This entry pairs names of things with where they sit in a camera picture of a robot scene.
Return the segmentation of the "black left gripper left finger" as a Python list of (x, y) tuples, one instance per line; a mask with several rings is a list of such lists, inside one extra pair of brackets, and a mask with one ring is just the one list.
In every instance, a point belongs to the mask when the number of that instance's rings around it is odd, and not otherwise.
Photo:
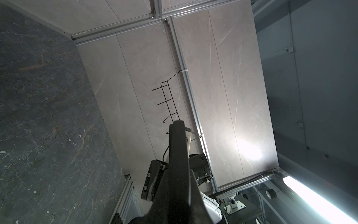
[(133, 218), (130, 224), (168, 224), (169, 211), (169, 169), (163, 173), (161, 181), (158, 185), (153, 204), (149, 212), (143, 217)]

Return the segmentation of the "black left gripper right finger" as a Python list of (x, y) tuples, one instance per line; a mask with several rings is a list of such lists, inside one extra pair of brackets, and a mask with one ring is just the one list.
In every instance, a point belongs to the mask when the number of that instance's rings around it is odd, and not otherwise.
[(213, 224), (200, 194), (194, 172), (190, 170), (190, 224)]

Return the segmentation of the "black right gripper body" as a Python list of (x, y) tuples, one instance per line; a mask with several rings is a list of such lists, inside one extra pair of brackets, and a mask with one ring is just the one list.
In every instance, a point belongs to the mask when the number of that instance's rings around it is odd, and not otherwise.
[(152, 202), (155, 198), (159, 184), (161, 182), (167, 163), (160, 160), (152, 160), (145, 183), (141, 193), (141, 199)]

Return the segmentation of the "black pad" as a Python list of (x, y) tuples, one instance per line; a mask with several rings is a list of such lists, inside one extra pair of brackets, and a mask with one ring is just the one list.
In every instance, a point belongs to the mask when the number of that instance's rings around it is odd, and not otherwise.
[(191, 190), (185, 123), (177, 120), (169, 127), (168, 223), (188, 224), (190, 203)]

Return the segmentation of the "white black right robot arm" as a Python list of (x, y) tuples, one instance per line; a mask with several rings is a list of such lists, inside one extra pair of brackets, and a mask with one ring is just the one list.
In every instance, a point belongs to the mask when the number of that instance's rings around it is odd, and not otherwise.
[[(201, 184), (209, 183), (213, 177), (213, 174), (211, 172), (205, 154), (191, 154), (188, 156), (188, 159), (190, 168), (194, 172), (197, 184), (200, 186)], [(166, 155), (163, 160), (151, 161), (149, 170), (147, 172), (146, 180), (142, 189), (141, 199), (148, 202), (152, 202), (154, 200), (162, 176), (168, 164), (168, 155)], [(201, 197), (203, 199), (207, 212), (212, 219), (212, 222), (215, 224), (220, 223), (223, 220), (223, 215), (217, 201), (202, 192)]]

